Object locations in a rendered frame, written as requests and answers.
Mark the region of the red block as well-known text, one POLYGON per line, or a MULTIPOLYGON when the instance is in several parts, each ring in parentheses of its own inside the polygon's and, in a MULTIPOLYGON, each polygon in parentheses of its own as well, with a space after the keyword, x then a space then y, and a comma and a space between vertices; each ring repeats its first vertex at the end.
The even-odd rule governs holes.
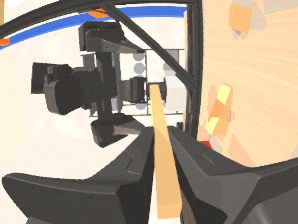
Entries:
POLYGON ((200 141, 200 142, 202 142, 203 144, 205 144, 205 145, 209 146, 211 149, 213 149, 213 148, 211 147, 209 141, 200 141))

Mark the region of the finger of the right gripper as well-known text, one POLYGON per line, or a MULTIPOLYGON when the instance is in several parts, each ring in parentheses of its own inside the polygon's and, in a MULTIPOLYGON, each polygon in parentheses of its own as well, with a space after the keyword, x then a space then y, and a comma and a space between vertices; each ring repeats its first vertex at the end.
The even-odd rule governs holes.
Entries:
POLYGON ((125 37, 122 29, 92 29, 85 34, 86 52, 121 54, 145 53, 145 50, 125 37), (112 43, 113 42, 113 43, 112 43))
POLYGON ((139 135, 145 128, 145 125, 130 114, 97 126, 99 140, 102 143, 109 142, 124 134, 139 135))

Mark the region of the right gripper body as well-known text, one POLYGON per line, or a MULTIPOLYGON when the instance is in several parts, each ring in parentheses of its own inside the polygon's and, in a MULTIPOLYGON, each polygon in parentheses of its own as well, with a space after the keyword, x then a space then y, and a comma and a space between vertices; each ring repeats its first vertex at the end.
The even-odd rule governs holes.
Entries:
MULTIPOLYGON (((80 52, 86 51, 85 34, 87 30, 92 29, 122 29, 122 25, 119 22, 86 21, 78 28, 80 52)), ((105 148, 115 142, 128 137, 128 135, 124 134, 116 139, 109 141, 108 143, 102 143, 99 140, 97 126, 126 116, 126 114, 122 112, 112 112, 111 98, 114 96, 118 96, 116 71, 115 67, 113 67, 112 64, 112 53, 95 52, 95 56, 96 66, 85 66, 81 67, 78 70, 88 70, 88 74, 82 75, 83 79, 81 79, 81 92, 86 104, 91 104, 94 102, 96 104, 98 119, 93 120, 90 126, 94 143, 96 143, 101 148, 105 148)))

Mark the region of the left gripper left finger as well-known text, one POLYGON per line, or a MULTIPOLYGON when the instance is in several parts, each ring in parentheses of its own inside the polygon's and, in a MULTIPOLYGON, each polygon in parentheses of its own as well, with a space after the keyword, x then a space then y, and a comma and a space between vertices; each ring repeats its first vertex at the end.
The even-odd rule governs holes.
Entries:
POLYGON ((155 169, 154 126, 86 179, 9 173, 4 190, 20 211, 52 224, 149 224, 155 169))

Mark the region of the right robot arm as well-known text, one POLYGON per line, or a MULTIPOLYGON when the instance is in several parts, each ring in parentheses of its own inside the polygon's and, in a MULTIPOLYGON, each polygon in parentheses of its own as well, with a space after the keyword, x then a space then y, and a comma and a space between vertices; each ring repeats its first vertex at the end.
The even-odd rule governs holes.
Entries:
MULTIPOLYGON (((69 67, 69 64, 33 62, 31 94, 44 94, 47 109, 54 114, 65 116, 78 108, 91 109, 92 105, 84 102, 81 92, 82 75, 88 74, 88 70, 77 71, 80 68, 69 67)), ((165 100, 166 103, 166 79, 164 78, 164 82, 151 83, 147 83, 147 80, 148 77, 133 76, 128 80, 119 81, 117 85, 118 96, 112 98, 118 98, 121 101, 130 102, 130 104, 148 104, 150 85, 158 84, 161 99, 162 101, 165 100), (144 88, 144 82, 146 82, 146 89, 144 88)))

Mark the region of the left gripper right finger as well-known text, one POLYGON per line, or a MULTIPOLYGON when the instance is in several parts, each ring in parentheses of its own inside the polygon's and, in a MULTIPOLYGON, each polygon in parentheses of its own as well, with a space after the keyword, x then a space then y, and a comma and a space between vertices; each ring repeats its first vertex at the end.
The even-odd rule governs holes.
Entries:
POLYGON ((167 125, 185 224, 242 224, 261 202, 298 187, 298 157, 242 165, 167 125))

